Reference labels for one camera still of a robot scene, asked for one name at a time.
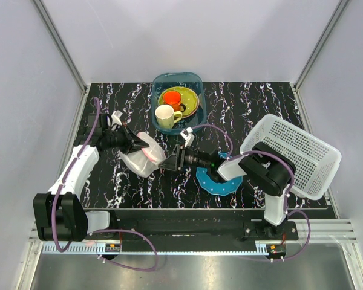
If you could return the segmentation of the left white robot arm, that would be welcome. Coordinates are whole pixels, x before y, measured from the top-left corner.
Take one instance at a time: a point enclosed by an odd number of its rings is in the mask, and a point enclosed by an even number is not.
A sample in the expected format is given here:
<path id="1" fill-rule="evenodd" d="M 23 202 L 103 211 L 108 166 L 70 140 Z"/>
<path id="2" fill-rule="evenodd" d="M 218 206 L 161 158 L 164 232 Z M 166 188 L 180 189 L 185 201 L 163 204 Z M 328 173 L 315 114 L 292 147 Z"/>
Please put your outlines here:
<path id="1" fill-rule="evenodd" d="M 85 211 L 80 196 L 101 153 L 116 149 L 130 156 L 150 147 L 147 134 L 135 134 L 113 115 L 92 113 L 74 141 L 69 162 L 54 185 L 33 199 L 38 237 L 42 241 L 81 242 L 97 231 L 105 239 L 118 233 L 118 224 L 108 211 Z"/>

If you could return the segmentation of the white mesh laundry bag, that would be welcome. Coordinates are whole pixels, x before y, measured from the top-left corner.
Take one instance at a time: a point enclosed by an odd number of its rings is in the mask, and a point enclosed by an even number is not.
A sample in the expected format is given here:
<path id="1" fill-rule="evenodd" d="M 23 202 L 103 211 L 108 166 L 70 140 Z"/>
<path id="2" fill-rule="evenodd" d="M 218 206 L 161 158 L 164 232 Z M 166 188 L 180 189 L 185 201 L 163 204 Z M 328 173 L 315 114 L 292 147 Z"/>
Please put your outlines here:
<path id="1" fill-rule="evenodd" d="M 153 171 L 159 168 L 159 164 L 166 159 L 163 148 L 146 132 L 139 132 L 137 136 L 149 147 L 129 154 L 119 151 L 119 157 L 125 165 L 138 176 L 147 178 Z"/>

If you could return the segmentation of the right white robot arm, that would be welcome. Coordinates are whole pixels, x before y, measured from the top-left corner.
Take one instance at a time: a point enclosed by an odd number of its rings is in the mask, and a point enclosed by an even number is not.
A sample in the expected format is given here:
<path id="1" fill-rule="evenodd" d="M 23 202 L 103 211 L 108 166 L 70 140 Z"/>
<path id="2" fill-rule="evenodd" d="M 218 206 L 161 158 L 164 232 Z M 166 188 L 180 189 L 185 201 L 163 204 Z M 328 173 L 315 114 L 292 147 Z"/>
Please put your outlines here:
<path id="1" fill-rule="evenodd" d="M 230 153 L 220 153 L 210 141 L 191 147 L 194 134 L 190 128 L 183 130 L 181 136 L 185 142 L 175 146 L 159 164 L 161 169 L 195 167 L 200 186 L 221 196 L 237 191 L 243 178 L 249 178 L 265 194 L 263 234 L 274 240 L 284 233 L 286 199 L 295 181 L 293 162 L 261 141 L 252 150 L 232 157 Z"/>

